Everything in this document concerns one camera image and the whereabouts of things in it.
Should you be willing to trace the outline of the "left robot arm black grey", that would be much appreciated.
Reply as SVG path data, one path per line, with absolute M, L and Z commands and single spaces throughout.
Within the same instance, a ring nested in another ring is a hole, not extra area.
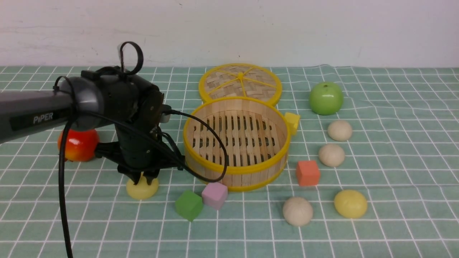
M 52 90 L 1 93 L 1 142 L 10 142 L 64 125 L 85 132 L 113 124 L 116 142 L 96 143 L 90 158 L 106 158 L 133 183 L 147 183 L 166 168 L 182 170 L 185 157 L 159 124 L 173 111 L 150 81 L 120 67 L 60 76 Z

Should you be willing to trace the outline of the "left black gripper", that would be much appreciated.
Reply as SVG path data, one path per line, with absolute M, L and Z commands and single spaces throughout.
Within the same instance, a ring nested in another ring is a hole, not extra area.
M 144 172 L 148 186 L 158 177 L 161 169 L 183 166 L 167 157 L 157 145 L 152 144 L 132 130 L 115 125 L 117 141 L 98 143 L 95 157 L 106 159 L 118 165 L 118 172 L 125 174 L 136 186 Z

